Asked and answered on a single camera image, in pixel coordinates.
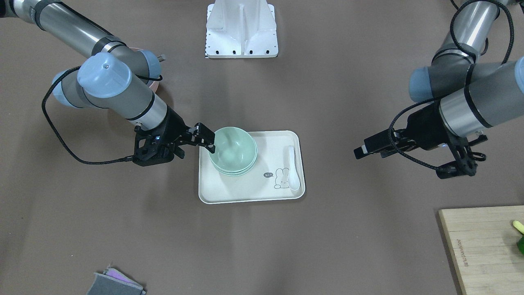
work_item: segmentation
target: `blue joint cap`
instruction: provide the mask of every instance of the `blue joint cap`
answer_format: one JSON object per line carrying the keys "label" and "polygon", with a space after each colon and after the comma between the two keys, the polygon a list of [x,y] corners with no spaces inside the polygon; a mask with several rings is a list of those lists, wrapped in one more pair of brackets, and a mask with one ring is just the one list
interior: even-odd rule
{"label": "blue joint cap", "polygon": [[[55,83],[58,78],[60,78],[61,75],[63,75],[66,71],[61,71],[60,73],[58,73],[54,78],[53,78],[53,83]],[[76,108],[76,109],[79,109],[75,106],[73,106],[69,100],[67,100],[66,98],[66,95],[64,94],[63,92],[63,89],[62,89],[62,81],[60,81],[57,86],[53,89],[53,95],[54,95],[54,98],[56,98],[61,104],[63,104],[64,106],[66,107],[72,107],[72,108]]]}
{"label": "blue joint cap", "polygon": [[160,66],[160,62],[158,61],[158,58],[155,56],[155,54],[149,50],[139,50],[142,52],[144,57],[146,58],[147,65],[149,67],[149,77],[150,78],[159,78],[160,74],[162,73],[162,68]]}
{"label": "blue joint cap", "polygon": [[124,92],[132,77],[133,73],[125,63],[110,53],[100,52],[80,67],[77,81],[90,95],[110,98]]}
{"label": "blue joint cap", "polygon": [[428,67],[418,68],[409,78],[409,96],[414,102],[433,98]]}
{"label": "blue joint cap", "polygon": [[520,88],[520,91],[524,93],[524,57],[517,60],[515,64],[515,81]]}

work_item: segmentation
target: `robotic arm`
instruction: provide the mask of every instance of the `robotic arm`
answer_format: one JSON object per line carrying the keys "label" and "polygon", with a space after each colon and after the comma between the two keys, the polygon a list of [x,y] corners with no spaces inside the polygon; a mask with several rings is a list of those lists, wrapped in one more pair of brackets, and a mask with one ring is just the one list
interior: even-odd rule
{"label": "robotic arm", "polygon": [[88,58],[78,72],[60,81],[53,94],[73,108],[111,108],[134,124],[134,163],[167,163],[175,155],[183,159],[180,146],[185,144],[203,146],[214,153],[214,133],[202,123],[188,127],[146,85],[160,78],[162,57],[147,50],[131,50],[60,1],[0,0],[0,17],[19,17],[36,24]]}
{"label": "robotic arm", "polygon": [[[476,161],[486,160],[484,154],[471,150],[487,140],[483,130],[524,114],[524,57],[506,63],[513,34],[511,15],[505,5],[516,3],[520,1],[464,1],[431,66],[415,70],[410,78],[410,96],[417,102],[412,107],[432,103],[409,115],[405,129],[393,129],[397,116],[389,129],[365,139],[364,145],[354,150],[355,157],[400,153],[436,170],[441,179],[474,176]],[[478,64],[485,43],[487,46],[486,36],[500,9],[510,22],[510,48],[502,65]],[[477,139],[468,141],[467,137],[474,134]],[[455,160],[438,167],[405,153],[420,147],[429,151],[446,145]]]}

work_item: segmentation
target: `rectangular tray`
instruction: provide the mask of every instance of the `rectangular tray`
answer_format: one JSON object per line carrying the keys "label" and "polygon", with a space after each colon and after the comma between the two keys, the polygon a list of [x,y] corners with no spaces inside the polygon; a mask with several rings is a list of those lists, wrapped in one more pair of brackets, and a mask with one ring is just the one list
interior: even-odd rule
{"label": "rectangular tray", "polygon": [[[297,199],[305,193],[304,170],[298,136],[292,131],[248,132],[258,146],[258,156],[253,168],[242,176],[219,173],[201,147],[199,157],[198,195],[206,204],[273,201]],[[288,146],[296,154],[300,187],[292,191],[287,185],[289,172]]]}

